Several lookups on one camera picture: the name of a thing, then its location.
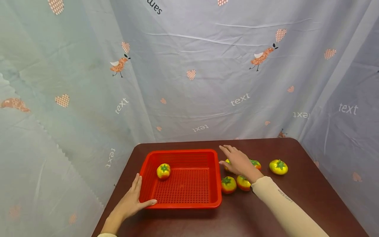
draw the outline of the dark wooden table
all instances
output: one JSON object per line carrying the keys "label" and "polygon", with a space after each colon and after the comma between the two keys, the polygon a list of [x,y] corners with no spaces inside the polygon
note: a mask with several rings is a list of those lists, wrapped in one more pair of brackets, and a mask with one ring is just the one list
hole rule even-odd
{"label": "dark wooden table", "polygon": [[[218,148],[230,144],[258,160],[262,173],[274,182],[329,234],[330,237],[368,236],[302,146],[292,138],[199,141],[140,144],[133,150],[118,184],[92,235],[96,237],[105,219],[130,188],[135,174],[151,151],[214,149],[219,160],[226,157]],[[274,175],[270,161],[282,159],[289,167],[284,176]],[[221,177],[227,173],[221,168]],[[119,237],[284,237],[287,236],[270,210],[252,192],[238,190],[223,195],[214,210],[142,210],[121,226]]]}

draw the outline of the hand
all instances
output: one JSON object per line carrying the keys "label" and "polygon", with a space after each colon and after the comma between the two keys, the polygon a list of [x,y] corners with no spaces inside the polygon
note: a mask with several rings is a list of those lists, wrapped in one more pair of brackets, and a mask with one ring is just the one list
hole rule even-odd
{"label": "hand", "polygon": [[124,221],[126,218],[133,216],[135,213],[144,209],[145,207],[152,206],[157,203],[156,200],[148,200],[146,202],[139,202],[139,193],[141,191],[142,176],[138,173],[134,178],[132,186],[125,196],[119,201],[117,206],[112,211],[115,215],[121,216]]}
{"label": "hand", "polygon": [[244,176],[252,184],[264,176],[242,151],[230,145],[220,146],[220,149],[228,157],[230,164],[225,161],[219,163],[227,167],[230,172]]}
{"label": "hand", "polygon": [[139,193],[141,191],[142,176],[138,173],[134,178],[132,186],[129,191],[123,196],[111,214],[105,221],[104,227],[101,230],[102,233],[117,234],[122,222],[144,209],[145,207],[152,206],[157,203],[155,199],[148,200],[146,202],[139,202]]}

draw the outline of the toy tomato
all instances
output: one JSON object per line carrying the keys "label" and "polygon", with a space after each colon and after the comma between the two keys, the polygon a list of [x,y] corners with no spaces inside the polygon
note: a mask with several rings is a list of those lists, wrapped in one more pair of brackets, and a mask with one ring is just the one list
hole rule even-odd
{"label": "toy tomato", "polygon": [[226,162],[226,163],[228,163],[228,164],[230,164],[230,161],[229,161],[229,159],[226,159],[226,160],[225,160],[225,162]]}
{"label": "toy tomato", "polygon": [[171,168],[169,164],[163,163],[157,169],[158,178],[165,180],[170,176]]}
{"label": "toy tomato", "polygon": [[257,160],[250,160],[250,162],[255,166],[258,170],[262,169],[262,166],[260,165],[259,161]]}
{"label": "toy tomato", "polygon": [[283,175],[288,172],[288,166],[281,160],[273,160],[270,162],[270,170],[274,174]]}
{"label": "toy tomato", "polygon": [[237,177],[237,185],[243,191],[250,191],[251,183],[241,175],[238,175]]}
{"label": "toy tomato", "polygon": [[221,190],[225,194],[233,193],[237,188],[236,180],[233,177],[226,176],[221,180]]}

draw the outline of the printed bird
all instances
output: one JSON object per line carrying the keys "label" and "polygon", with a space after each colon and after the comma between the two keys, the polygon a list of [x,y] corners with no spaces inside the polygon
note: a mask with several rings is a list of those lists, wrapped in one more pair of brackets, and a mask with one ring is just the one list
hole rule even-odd
{"label": "printed bird", "polygon": [[285,132],[283,132],[283,129],[280,131],[278,138],[285,138]]}
{"label": "printed bird", "polygon": [[121,78],[123,78],[121,71],[124,69],[125,63],[128,61],[128,56],[124,54],[125,58],[120,58],[117,62],[111,63],[113,67],[111,67],[111,71],[116,72],[116,74],[112,74],[112,76],[116,76],[117,73],[120,73]]}
{"label": "printed bird", "polygon": [[254,64],[254,67],[249,68],[249,70],[255,68],[255,66],[258,65],[258,67],[257,67],[257,72],[258,72],[259,65],[261,63],[263,63],[266,60],[266,58],[268,57],[268,55],[277,48],[278,47],[275,47],[275,44],[273,44],[273,48],[270,47],[270,48],[266,49],[265,51],[263,51],[262,53],[254,54],[255,59],[250,61],[252,64]]}
{"label": "printed bird", "polygon": [[26,107],[24,101],[19,98],[9,98],[1,103],[1,108],[16,108],[21,110],[22,112],[30,112],[30,110]]}

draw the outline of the curtain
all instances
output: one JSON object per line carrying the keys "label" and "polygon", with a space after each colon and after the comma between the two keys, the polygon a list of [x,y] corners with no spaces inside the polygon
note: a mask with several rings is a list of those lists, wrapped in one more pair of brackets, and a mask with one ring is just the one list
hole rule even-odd
{"label": "curtain", "polygon": [[379,234],[378,7],[0,2],[1,229],[89,236],[140,143],[292,137]]}

